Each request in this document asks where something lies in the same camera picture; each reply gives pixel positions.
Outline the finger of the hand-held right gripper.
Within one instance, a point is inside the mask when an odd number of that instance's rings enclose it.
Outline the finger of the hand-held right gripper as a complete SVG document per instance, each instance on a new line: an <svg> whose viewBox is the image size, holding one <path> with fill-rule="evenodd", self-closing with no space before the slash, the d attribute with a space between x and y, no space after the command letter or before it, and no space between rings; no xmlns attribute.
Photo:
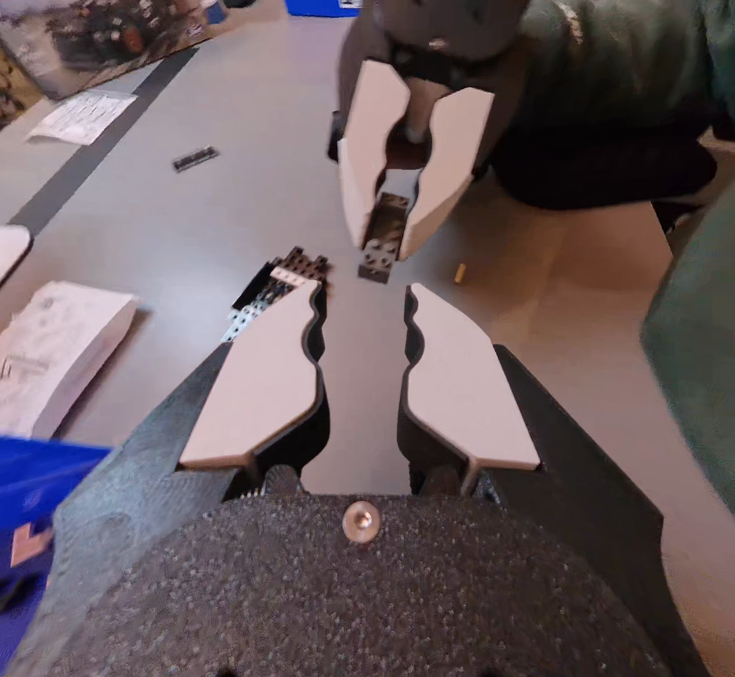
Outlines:
<svg viewBox="0 0 735 677"><path fill-rule="evenodd" d="M428 123L431 153L418 175L400 261L412 257L437 232L470 185L494 99L490 92L461 90L434 104Z"/></svg>
<svg viewBox="0 0 735 677"><path fill-rule="evenodd" d="M403 118L409 98L409 87L391 65L362 63L339 141L340 193L352 243L365 242L378 178L387 166L387 140Z"/></svg>

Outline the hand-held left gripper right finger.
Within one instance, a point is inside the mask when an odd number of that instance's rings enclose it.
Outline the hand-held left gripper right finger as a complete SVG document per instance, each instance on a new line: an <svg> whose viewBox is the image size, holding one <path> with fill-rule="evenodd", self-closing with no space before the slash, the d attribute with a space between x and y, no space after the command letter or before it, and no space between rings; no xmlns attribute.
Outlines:
<svg viewBox="0 0 735 677"><path fill-rule="evenodd" d="M461 494L483 470L538 470L532 441L490 336L421 284L405 293L408 362L401 382L398 446L418 494L447 469Z"/></svg>

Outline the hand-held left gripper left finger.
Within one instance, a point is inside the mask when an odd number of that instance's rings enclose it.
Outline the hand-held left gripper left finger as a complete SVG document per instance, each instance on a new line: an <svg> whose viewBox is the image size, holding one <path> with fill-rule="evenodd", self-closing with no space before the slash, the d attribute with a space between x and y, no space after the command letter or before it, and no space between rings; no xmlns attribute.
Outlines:
<svg viewBox="0 0 735 677"><path fill-rule="evenodd" d="M253 320L229 352L181 452L189 470L299 473L324 450L330 419L320 360L326 290L307 280Z"/></svg>

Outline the black lego car chassis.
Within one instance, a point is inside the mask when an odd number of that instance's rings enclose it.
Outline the black lego car chassis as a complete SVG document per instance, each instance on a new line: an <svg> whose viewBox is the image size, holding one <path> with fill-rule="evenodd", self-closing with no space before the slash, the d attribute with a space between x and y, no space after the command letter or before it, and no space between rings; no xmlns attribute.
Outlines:
<svg viewBox="0 0 735 677"><path fill-rule="evenodd" d="M272 305L309 280L326 286L331 269L326 256L311 257L300 246L294 246L284 257L266 262L232 303L221 342L234 341Z"/></svg>

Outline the person's right forearm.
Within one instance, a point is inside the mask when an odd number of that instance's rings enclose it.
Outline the person's right forearm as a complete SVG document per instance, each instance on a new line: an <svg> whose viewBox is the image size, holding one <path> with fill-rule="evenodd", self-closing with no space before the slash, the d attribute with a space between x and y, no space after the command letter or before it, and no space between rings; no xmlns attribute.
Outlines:
<svg viewBox="0 0 735 677"><path fill-rule="evenodd" d="M531 0L514 128L734 116L734 0Z"/></svg>

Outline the black lego grille piece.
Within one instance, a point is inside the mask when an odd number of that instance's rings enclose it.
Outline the black lego grille piece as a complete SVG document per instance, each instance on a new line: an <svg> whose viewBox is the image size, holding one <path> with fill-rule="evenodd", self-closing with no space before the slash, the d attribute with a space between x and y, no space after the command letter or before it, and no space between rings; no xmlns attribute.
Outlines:
<svg viewBox="0 0 735 677"><path fill-rule="evenodd" d="M220 152L212 146L202 147L184 156L176 158L172 161L171 166L177 174L180 174L191 168L200 166L207 161L215 159L219 155Z"/></svg>

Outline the heap of loose lego parts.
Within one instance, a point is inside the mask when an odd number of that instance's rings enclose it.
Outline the heap of loose lego parts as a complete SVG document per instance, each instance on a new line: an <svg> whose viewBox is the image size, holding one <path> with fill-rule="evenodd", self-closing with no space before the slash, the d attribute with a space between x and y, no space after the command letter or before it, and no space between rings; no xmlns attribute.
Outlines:
<svg viewBox="0 0 735 677"><path fill-rule="evenodd" d="M2 531L1 614L34 610L47 587L54 555L50 515Z"/></svg>

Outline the lego set cardboard box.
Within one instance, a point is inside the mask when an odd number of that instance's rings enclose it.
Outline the lego set cardboard box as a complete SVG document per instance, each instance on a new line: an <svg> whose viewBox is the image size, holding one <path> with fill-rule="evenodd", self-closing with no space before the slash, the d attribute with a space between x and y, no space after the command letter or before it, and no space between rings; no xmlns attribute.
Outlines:
<svg viewBox="0 0 735 677"><path fill-rule="evenodd" d="M200 0L1 0L2 53L55 101L208 38Z"/></svg>

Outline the white printed paper bag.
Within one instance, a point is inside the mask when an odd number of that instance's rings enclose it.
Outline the white printed paper bag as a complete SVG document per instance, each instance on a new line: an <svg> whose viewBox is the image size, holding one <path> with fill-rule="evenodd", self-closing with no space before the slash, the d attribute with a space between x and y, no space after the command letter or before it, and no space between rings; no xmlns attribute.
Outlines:
<svg viewBox="0 0 735 677"><path fill-rule="evenodd" d="M124 340L140 299L53 281L1 335L1 434L49 440Z"/></svg>

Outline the white book stand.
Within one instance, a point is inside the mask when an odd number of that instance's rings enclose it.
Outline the white book stand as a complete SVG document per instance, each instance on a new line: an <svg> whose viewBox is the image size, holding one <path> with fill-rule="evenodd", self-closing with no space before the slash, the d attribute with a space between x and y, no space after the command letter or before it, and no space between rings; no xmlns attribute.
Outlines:
<svg viewBox="0 0 735 677"><path fill-rule="evenodd" d="M30 253L33 243L32 232L25 226L1 226L1 287Z"/></svg>

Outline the small white printed sheet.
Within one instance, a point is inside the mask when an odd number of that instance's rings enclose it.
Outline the small white printed sheet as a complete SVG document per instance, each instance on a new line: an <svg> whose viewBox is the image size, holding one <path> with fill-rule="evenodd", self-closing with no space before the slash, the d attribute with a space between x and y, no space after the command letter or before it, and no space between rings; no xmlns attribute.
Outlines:
<svg viewBox="0 0 735 677"><path fill-rule="evenodd" d="M134 94L86 91L73 96L42 119L26 140L59 140L78 147L93 144L137 100Z"/></svg>

